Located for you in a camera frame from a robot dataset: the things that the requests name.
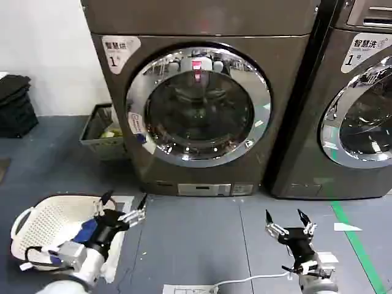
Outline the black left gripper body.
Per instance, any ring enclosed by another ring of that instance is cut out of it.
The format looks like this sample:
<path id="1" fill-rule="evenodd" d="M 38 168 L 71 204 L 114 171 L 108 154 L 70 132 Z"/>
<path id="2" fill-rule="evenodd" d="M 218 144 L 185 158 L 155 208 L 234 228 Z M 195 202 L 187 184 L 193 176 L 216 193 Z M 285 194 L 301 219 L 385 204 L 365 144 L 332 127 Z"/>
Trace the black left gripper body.
<path id="1" fill-rule="evenodd" d="M 128 223 L 118 220 L 123 215 L 122 211 L 105 209 L 103 216 L 94 218 L 97 227 L 91 235 L 91 249 L 100 255 L 108 255 L 111 242 L 116 234 L 129 229 Z"/>

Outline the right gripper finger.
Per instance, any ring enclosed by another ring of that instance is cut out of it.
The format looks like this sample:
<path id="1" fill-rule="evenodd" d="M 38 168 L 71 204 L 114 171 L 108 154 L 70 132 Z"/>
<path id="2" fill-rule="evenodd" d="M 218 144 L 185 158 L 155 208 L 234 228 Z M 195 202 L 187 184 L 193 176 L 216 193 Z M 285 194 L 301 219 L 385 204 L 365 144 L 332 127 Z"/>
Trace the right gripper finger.
<path id="1" fill-rule="evenodd" d="M 297 209 L 297 212 L 299 214 L 300 220 L 304 225 L 304 230 L 303 233 L 305 235 L 313 235 L 315 232 L 315 229 L 317 228 L 317 224 L 313 223 L 309 216 L 305 214 L 302 210 Z"/>
<path id="2" fill-rule="evenodd" d="M 266 210 L 266 225 L 265 230 L 273 238 L 279 238 L 280 236 L 288 236 L 288 230 L 284 229 L 280 225 L 273 222 L 273 219 L 268 210 Z"/>

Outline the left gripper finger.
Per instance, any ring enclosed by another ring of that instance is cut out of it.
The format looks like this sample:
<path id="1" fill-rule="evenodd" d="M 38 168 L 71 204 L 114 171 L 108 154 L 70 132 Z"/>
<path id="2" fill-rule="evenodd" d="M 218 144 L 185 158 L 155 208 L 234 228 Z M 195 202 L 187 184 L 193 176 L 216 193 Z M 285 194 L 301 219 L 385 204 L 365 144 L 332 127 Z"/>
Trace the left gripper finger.
<path id="1" fill-rule="evenodd" d="M 137 209 L 119 216 L 118 221 L 127 224 L 130 227 L 136 226 L 138 223 L 143 221 L 146 217 L 146 201 L 147 201 L 147 195 L 145 195 L 142 198 L 141 202 L 137 206 Z"/>
<path id="2" fill-rule="evenodd" d="M 103 216 L 105 214 L 104 206 L 111 199 L 112 195 L 113 195 L 113 191 L 109 190 L 106 193 L 104 193 L 103 196 L 101 196 L 98 200 L 93 202 L 94 216 Z"/>

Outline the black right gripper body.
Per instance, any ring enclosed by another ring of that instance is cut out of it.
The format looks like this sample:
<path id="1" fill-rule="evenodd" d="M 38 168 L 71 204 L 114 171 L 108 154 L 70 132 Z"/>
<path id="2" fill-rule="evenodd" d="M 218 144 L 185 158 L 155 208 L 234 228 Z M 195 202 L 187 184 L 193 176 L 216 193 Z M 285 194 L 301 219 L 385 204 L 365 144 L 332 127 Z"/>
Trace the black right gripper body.
<path id="1" fill-rule="evenodd" d="M 294 267 L 313 260 L 315 251 L 311 248 L 312 237 L 303 232 L 303 228 L 289 227 L 285 228 L 288 234 L 279 235 L 278 242 L 288 246 L 295 259 Z"/>

